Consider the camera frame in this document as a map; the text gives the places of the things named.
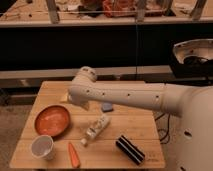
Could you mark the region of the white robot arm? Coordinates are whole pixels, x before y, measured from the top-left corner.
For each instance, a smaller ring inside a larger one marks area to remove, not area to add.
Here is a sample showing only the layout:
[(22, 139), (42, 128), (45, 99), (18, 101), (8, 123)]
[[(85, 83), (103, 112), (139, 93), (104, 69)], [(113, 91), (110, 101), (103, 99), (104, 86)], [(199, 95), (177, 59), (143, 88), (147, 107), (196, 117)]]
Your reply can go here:
[(176, 170), (213, 171), (213, 86), (100, 83), (96, 71), (84, 66), (68, 87), (67, 101), (82, 108), (100, 101), (179, 116)]

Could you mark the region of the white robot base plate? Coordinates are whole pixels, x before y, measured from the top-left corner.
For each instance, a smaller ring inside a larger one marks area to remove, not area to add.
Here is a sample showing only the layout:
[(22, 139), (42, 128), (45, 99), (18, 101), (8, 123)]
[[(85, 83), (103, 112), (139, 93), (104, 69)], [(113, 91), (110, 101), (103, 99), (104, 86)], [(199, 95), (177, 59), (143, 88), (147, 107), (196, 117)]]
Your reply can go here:
[(173, 54), (180, 64), (184, 59), (191, 56), (201, 57), (208, 60), (213, 59), (213, 39), (193, 39), (173, 46)]

